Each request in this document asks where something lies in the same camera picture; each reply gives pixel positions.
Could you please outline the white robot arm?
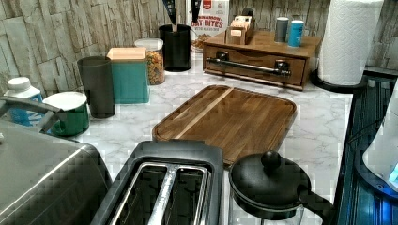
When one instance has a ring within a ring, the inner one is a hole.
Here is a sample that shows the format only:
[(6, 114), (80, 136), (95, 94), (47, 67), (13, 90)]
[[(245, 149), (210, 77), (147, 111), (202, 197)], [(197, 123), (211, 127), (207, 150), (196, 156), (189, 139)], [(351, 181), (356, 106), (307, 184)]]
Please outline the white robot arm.
[(356, 164), (361, 178), (379, 193), (397, 200), (398, 90), (394, 85), (386, 115), (374, 139)]

